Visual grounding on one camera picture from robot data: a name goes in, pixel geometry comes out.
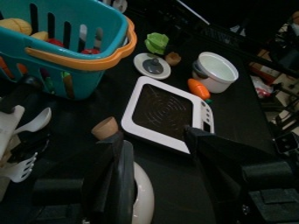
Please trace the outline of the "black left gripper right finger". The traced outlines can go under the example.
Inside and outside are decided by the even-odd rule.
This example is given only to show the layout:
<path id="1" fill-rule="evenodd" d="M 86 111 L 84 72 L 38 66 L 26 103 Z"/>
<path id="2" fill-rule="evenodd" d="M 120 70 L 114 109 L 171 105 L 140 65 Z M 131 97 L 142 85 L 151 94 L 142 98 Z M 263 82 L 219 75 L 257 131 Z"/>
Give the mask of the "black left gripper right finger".
<path id="1" fill-rule="evenodd" d="M 241 206 L 250 200 L 255 218 L 266 224 L 277 224 L 282 218 L 279 203 L 267 204 L 251 193 L 282 188 L 282 161 L 262 150 L 190 126 L 185 128 L 185 142 L 202 172 L 218 223 L 237 221 L 242 216 Z M 219 199 L 221 184 L 211 183 L 211 172 L 202 166 L 202 160 L 221 169 L 241 186 L 235 199 Z"/>

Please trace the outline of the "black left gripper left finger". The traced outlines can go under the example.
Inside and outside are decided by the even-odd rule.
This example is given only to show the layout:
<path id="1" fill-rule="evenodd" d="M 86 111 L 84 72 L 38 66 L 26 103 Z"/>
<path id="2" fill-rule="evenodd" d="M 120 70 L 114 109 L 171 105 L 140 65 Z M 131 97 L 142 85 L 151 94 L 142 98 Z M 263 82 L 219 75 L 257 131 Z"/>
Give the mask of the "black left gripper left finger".
<path id="1" fill-rule="evenodd" d="M 84 177 L 82 205 L 90 224 L 131 224 L 135 202 L 134 146 L 119 131 L 96 143 Z"/>

